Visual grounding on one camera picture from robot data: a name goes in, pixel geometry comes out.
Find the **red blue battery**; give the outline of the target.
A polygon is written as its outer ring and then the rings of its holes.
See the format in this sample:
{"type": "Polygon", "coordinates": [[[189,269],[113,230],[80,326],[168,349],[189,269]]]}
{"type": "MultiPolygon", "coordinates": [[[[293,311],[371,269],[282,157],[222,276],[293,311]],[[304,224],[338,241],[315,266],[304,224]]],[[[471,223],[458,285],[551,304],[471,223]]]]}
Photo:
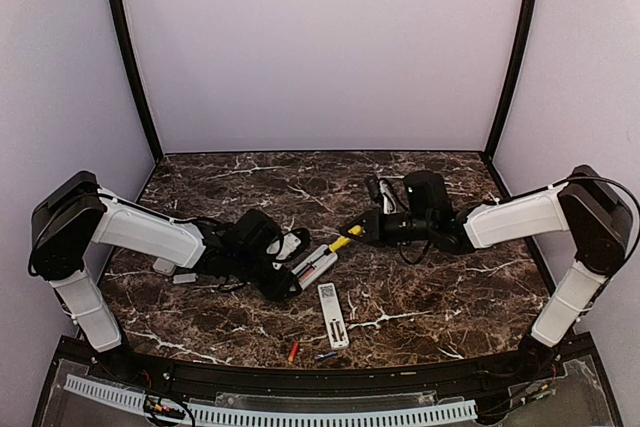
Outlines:
{"type": "Polygon", "coordinates": [[[298,341],[294,342],[289,352],[289,356],[288,356],[289,362],[293,362],[295,360],[297,353],[299,351],[299,348],[300,348],[300,343],[298,341]]]}

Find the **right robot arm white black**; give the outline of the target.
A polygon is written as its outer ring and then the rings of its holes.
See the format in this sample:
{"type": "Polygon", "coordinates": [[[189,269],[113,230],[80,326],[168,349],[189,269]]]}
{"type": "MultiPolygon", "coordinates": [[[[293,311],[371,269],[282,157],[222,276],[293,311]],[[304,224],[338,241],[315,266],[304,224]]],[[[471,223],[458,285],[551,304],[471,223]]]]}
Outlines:
{"type": "Polygon", "coordinates": [[[559,344],[639,244],[639,201],[624,185],[588,165],[547,186],[457,210],[443,177],[412,172],[403,179],[407,201],[385,208],[380,179],[367,181],[375,207],[343,224],[341,235],[368,245],[400,246],[424,241],[452,255],[554,232],[571,234],[576,252],[528,333],[534,342],[516,352],[510,371],[534,379],[549,363],[546,349],[559,344]]]}

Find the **white button remote control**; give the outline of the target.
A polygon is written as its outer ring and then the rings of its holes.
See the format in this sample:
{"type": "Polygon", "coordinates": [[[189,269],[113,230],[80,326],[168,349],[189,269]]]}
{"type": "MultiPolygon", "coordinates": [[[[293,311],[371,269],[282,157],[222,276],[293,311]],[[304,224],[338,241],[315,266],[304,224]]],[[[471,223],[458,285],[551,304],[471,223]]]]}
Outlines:
{"type": "Polygon", "coordinates": [[[345,349],[350,341],[336,287],[333,283],[325,283],[320,284],[317,290],[330,346],[332,349],[345,349]]]}

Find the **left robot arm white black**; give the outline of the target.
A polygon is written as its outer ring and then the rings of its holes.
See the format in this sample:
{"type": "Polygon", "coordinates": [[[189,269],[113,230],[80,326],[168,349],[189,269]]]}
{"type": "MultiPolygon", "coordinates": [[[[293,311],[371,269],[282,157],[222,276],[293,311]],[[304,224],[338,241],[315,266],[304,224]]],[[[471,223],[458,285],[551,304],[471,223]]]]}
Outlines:
{"type": "Polygon", "coordinates": [[[305,228],[285,232],[257,209],[235,222],[177,219],[101,188],[89,171],[67,180],[32,213],[27,270],[54,289],[90,346],[103,353],[103,368],[120,383],[131,383],[141,374],[141,362],[123,346],[125,334],[86,270],[91,244],[152,256],[158,269],[252,284],[265,298],[282,301],[302,291],[286,265],[309,246],[310,235],[305,228]]]}

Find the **white remote with barcode label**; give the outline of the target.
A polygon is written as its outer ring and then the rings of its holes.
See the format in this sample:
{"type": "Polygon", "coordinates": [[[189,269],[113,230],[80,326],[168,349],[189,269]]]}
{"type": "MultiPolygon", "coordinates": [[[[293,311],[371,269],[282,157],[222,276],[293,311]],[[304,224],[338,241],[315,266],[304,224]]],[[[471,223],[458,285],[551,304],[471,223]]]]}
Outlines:
{"type": "Polygon", "coordinates": [[[317,264],[315,264],[314,266],[316,267],[315,272],[307,279],[305,279],[304,281],[300,282],[298,279],[298,275],[296,275],[294,273],[294,269],[299,265],[297,265],[293,270],[292,273],[296,276],[301,288],[303,290],[306,290],[307,288],[309,288],[311,286],[311,284],[313,282],[315,282],[324,272],[326,272],[336,261],[338,260],[338,255],[337,253],[335,254],[331,254],[328,257],[323,258],[322,260],[320,260],[317,264]]]}

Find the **yellow handled screwdriver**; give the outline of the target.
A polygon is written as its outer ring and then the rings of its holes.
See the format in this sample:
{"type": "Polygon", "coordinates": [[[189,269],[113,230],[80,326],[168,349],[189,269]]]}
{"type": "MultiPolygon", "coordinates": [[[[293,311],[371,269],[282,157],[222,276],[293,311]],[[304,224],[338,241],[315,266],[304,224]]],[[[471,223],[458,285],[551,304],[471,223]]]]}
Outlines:
{"type": "Polygon", "coordinates": [[[321,245],[294,269],[294,273],[299,276],[302,271],[308,269],[310,266],[314,266],[323,258],[335,254],[339,249],[345,247],[352,241],[352,239],[345,236],[340,236],[328,245],[321,245]]]}

